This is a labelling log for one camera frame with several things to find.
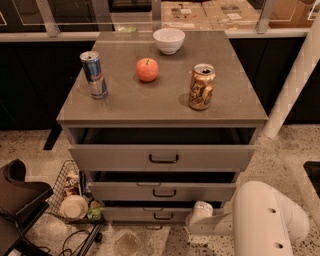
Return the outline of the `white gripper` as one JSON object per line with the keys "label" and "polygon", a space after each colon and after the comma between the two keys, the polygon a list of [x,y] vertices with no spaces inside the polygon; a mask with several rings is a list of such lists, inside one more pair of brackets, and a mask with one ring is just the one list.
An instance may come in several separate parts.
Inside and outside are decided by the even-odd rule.
{"label": "white gripper", "polygon": [[191,234],[213,234],[213,207],[204,201],[197,201],[191,212],[187,215],[185,224]]}

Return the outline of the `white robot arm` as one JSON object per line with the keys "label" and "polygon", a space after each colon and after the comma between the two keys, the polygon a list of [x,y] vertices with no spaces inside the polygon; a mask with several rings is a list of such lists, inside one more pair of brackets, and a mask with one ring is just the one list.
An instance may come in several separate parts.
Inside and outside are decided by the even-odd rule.
{"label": "white robot arm", "polygon": [[260,181],[237,189],[228,214],[216,215],[210,204],[196,202],[186,226],[192,234],[231,236],[235,256],[293,256],[292,245],[305,240],[310,231],[305,211]]}

